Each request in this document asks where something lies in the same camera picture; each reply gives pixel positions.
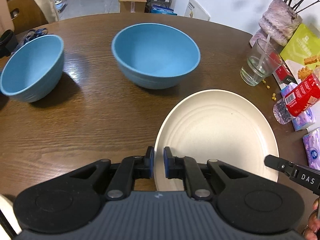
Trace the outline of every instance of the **blue bowl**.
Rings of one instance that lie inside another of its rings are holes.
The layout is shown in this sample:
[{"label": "blue bowl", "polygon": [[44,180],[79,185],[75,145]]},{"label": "blue bowl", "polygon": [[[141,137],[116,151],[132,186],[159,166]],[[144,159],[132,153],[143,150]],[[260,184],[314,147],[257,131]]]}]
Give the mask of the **blue bowl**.
[{"label": "blue bowl", "polygon": [[63,63],[63,40],[59,36],[36,38],[9,59],[1,73],[0,90],[21,102],[37,101],[57,85]]},{"label": "blue bowl", "polygon": [[112,53],[123,74],[138,86],[164,89],[178,84],[200,61],[200,50],[176,28],[141,23],[121,30]]}]

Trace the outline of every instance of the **metal screw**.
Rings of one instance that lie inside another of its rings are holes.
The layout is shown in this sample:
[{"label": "metal screw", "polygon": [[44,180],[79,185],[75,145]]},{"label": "metal screw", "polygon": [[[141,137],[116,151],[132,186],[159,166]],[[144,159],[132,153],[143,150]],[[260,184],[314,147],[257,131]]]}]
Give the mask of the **metal screw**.
[{"label": "metal screw", "polygon": [[210,196],[210,191],[207,189],[197,189],[195,192],[195,195],[197,197],[209,197]]},{"label": "metal screw", "polygon": [[123,195],[123,192],[118,189],[113,189],[113,190],[110,190],[107,195],[110,198],[120,198]]}]

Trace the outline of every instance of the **gray ribbed panel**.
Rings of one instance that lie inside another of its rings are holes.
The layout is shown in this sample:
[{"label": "gray ribbed panel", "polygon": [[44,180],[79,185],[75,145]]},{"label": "gray ribbed panel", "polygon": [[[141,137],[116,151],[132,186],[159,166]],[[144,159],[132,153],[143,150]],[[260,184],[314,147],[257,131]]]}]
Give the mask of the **gray ribbed panel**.
[{"label": "gray ribbed panel", "polygon": [[134,191],[124,200],[108,202],[90,224],[61,235],[23,231],[15,240],[258,240],[304,238],[291,231],[278,236],[247,234],[226,224],[207,202],[186,192]]}]

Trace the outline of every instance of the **gray tile floor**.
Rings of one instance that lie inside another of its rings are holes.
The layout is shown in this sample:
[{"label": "gray tile floor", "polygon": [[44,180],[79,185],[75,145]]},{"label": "gray tile floor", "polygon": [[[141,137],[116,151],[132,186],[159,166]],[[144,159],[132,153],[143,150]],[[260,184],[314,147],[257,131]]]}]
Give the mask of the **gray tile floor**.
[{"label": "gray tile floor", "polygon": [[61,20],[101,13],[120,12],[118,0],[66,0],[67,5],[59,14]]}]

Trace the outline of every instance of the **purple tissue pack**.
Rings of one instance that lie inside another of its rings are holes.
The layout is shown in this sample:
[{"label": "purple tissue pack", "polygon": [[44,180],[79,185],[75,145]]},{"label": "purple tissue pack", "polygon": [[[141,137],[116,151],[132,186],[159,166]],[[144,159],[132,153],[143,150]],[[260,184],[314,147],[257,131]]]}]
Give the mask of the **purple tissue pack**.
[{"label": "purple tissue pack", "polygon": [[[285,97],[289,92],[291,92],[298,85],[295,83],[290,83],[285,88],[281,90],[282,97]],[[295,131],[307,129],[309,126],[316,123],[316,118],[312,113],[311,109],[308,108],[306,111],[299,114],[295,119],[292,120],[292,124]]]},{"label": "purple tissue pack", "polygon": [[320,146],[320,127],[313,130],[311,133],[308,133],[302,139],[306,149],[309,167],[320,170],[320,160],[318,156]]}]

